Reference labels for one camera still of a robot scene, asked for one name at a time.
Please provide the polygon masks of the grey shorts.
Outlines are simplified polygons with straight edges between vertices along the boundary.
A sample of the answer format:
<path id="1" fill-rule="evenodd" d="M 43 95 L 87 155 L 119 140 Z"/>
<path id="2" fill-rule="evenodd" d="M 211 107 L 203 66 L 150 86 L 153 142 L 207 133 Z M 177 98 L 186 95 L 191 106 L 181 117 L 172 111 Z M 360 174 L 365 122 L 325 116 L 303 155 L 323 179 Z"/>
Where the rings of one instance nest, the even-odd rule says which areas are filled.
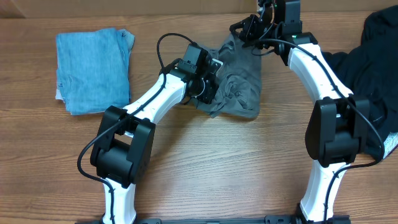
<path id="1" fill-rule="evenodd" d="M 243 41 L 233 34 L 219 48 L 207 51 L 212 58 L 223 62 L 216 78 L 219 88 L 210 104 L 193 99 L 195 107 L 213 118 L 221 113 L 256 118 L 262 90 L 259 51 L 244 48 Z"/>

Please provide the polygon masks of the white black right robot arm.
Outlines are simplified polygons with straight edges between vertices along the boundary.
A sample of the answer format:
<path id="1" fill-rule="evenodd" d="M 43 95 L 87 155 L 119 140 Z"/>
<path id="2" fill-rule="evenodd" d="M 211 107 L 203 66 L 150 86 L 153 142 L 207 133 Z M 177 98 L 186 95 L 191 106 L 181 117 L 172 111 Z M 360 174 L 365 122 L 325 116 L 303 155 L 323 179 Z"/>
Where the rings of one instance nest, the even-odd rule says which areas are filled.
<path id="1" fill-rule="evenodd" d="M 260 1 L 257 14 L 230 26 L 245 47 L 268 49 L 299 77 L 313 101 L 305 132 L 312 170 L 294 215 L 268 215 L 265 223 L 350 223 L 333 204 L 345 172 L 366 146 L 369 101 L 354 96 L 323 58 L 316 38 L 303 32 L 298 1 Z"/>

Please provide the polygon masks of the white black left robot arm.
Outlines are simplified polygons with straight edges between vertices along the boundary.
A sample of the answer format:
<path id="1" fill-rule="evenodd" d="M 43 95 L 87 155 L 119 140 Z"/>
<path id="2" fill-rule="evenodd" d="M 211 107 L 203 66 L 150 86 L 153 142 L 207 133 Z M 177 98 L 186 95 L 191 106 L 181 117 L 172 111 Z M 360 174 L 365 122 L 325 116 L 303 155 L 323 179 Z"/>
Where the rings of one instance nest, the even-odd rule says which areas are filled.
<path id="1" fill-rule="evenodd" d="M 123 108 L 110 106 L 91 143 L 90 163 L 105 190 L 101 223 L 134 223 L 136 184 L 150 161 L 155 128 L 164 115 L 184 98 L 209 103 L 218 85 L 216 72 L 184 72 L 174 68 L 161 73 L 138 100 Z"/>

